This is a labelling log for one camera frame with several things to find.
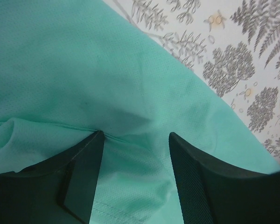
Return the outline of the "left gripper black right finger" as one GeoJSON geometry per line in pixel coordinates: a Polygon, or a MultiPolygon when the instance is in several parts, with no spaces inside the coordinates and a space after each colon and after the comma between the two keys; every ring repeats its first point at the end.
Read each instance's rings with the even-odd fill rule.
{"type": "Polygon", "coordinates": [[[168,141],[186,224],[280,224],[280,171],[233,166],[176,133],[168,141]]]}

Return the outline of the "mint green t shirt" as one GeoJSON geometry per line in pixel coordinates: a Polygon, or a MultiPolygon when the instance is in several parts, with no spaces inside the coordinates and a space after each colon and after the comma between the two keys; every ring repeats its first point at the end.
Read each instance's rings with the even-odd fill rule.
{"type": "Polygon", "coordinates": [[[280,170],[233,109],[107,0],[0,0],[0,173],[106,135],[93,224],[180,224],[175,132],[260,173],[280,170]]]}

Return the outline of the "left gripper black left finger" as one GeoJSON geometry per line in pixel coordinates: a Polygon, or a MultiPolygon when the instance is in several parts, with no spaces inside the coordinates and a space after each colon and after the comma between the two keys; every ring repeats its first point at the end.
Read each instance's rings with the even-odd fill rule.
{"type": "Polygon", "coordinates": [[[91,218],[105,136],[23,169],[0,174],[0,224],[87,224],[91,218]]]}

